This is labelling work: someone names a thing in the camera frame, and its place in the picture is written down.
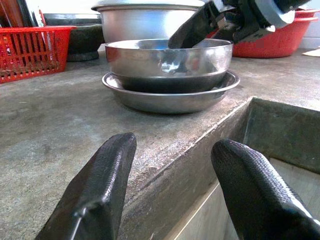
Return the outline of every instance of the red plastic basket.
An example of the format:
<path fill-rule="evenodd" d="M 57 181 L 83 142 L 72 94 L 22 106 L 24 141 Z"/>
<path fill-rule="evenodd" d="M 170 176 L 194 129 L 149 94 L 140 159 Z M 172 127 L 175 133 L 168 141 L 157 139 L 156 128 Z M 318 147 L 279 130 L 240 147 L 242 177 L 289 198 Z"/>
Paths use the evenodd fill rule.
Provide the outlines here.
<path fill-rule="evenodd" d="M 255 42 L 240 42 L 233 47 L 233 56 L 241 58 L 282 58 L 299 47 L 311 22 L 317 17 L 296 18 L 293 23 L 277 29 Z"/>
<path fill-rule="evenodd" d="M 73 28 L 0 28 L 0 84 L 63 72 Z"/>

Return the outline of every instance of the textured rubber grip pad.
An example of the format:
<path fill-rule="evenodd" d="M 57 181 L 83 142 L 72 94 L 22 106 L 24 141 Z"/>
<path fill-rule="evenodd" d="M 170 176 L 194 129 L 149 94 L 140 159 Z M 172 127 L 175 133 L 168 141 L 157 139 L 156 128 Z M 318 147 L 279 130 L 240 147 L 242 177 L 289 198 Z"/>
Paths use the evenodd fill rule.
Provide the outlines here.
<path fill-rule="evenodd" d="M 221 140 L 211 161 L 239 239 L 320 240 L 319 221 L 260 152 Z"/>
<path fill-rule="evenodd" d="M 133 133 L 106 141 L 72 179 L 37 240 L 115 240 L 137 143 Z"/>

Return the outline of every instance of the robotic arm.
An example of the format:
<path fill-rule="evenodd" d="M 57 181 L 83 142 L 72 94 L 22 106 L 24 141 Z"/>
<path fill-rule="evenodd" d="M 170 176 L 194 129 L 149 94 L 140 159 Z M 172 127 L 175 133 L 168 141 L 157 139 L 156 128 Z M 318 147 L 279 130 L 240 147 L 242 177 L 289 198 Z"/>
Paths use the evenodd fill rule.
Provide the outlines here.
<path fill-rule="evenodd" d="M 291 24 L 295 9 L 309 0 L 208 1 L 170 38 L 171 49 L 192 48 L 209 34 L 234 43 L 251 42 Z"/>

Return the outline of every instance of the metal plate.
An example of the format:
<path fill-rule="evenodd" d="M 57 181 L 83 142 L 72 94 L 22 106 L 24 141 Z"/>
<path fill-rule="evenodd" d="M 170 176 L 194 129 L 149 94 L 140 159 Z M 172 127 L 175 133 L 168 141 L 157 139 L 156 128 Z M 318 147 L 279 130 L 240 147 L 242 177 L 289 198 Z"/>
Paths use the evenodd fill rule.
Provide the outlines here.
<path fill-rule="evenodd" d="M 124 105 L 139 111 L 158 114 L 186 114 L 202 111 L 218 103 L 225 92 L 236 87 L 239 82 L 240 78 L 228 71 L 219 86 L 210 91 L 171 94 L 125 90 L 111 72 L 102 78 L 102 83 L 111 89 L 115 97 Z"/>

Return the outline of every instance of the white wall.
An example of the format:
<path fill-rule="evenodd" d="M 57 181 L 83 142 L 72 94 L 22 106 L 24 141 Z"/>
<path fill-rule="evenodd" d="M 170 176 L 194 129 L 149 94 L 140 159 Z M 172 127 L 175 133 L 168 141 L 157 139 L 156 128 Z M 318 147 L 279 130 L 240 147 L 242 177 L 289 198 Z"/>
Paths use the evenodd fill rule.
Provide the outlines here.
<path fill-rule="evenodd" d="M 91 7 L 97 0 L 29 0 L 37 3 L 45 14 L 98 14 Z"/>
<path fill-rule="evenodd" d="M 307 3 L 307 6 L 312 9 L 320 9 L 320 0 L 312 0 Z M 319 20 L 310 24 L 300 48 L 316 49 L 320 46 L 320 12 L 318 12 L 315 17 L 318 17 Z"/>

